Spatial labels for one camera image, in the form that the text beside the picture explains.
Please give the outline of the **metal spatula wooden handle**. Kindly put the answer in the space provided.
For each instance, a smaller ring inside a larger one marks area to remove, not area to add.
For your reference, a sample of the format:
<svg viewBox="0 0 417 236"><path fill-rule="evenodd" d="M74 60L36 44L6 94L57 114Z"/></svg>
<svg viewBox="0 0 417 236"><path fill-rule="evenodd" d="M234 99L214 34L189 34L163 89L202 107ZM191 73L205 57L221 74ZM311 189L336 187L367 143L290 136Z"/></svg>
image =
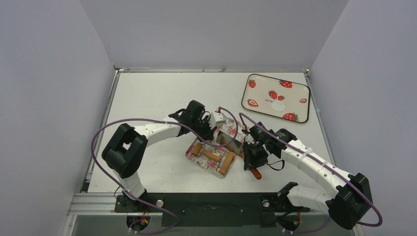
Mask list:
<svg viewBox="0 0 417 236"><path fill-rule="evenodd" d="M219 131L217 135L216 142L220 145L225 145L224 147L228 150L233 152L235 155L239 156L243 162L245 163L245 156L244 156L244 150L243 150L243 144L233 139L232 136L229 136L228 134ZM262 178L261 173L257 170L257 168L253 166L249 166L249 171L252 173L252 175L255 177L255 179L260 180Z"/></svg>

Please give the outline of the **floral pattern tray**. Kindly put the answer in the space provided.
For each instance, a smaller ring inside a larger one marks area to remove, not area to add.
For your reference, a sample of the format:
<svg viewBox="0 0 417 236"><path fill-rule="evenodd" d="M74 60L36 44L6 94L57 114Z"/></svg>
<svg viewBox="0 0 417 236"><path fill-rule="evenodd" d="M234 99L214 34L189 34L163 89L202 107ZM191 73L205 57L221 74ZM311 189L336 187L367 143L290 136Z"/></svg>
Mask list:
<svg viewBox="0 0 417 236"><path fill-rule="evenodd" d="M185 157L215 176L224 178L237 157L244 159L244 137L242 124L227 118L215 129L210 145L195 139Z"/></svg>

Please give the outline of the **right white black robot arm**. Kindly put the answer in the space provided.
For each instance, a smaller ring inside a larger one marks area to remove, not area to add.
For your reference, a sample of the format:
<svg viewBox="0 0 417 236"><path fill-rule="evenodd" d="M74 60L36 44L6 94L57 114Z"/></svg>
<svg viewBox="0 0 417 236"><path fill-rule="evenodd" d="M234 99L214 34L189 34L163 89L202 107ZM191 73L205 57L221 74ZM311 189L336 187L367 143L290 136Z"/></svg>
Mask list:
<svg viewBox="0 0 417 236"><path fill-rule="evenodd" d="M308 208L328 213L346 230L359 224L370 210L373 201L365 175L353 175L328 163L286 129L267 131L259 122L244 133L245 169L254 166L255 161L266 162L275 155L320 185L320 189L314 189L289 182L277 193L277 203L282 209Z"/></svg>

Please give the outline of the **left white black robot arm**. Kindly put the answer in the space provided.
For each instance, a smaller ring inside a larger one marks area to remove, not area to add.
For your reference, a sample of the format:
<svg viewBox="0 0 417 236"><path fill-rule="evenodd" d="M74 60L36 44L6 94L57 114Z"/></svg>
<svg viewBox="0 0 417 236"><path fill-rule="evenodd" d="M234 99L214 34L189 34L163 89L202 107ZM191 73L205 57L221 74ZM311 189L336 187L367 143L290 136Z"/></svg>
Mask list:
<svg viewBox="0 0 417 236"><path fill-rule="evenodd" d="M105 146L101 157L126 191L128 206L134 211L141 211L147 204L147 198L143 195L146 189L137 172L147 147L191 131L197 133L200 140L211 141L217 125L223 121L222 113L207 114L204 105L192 100L185 109L168 115L161 122L137 127L121 124Z"/></svg>

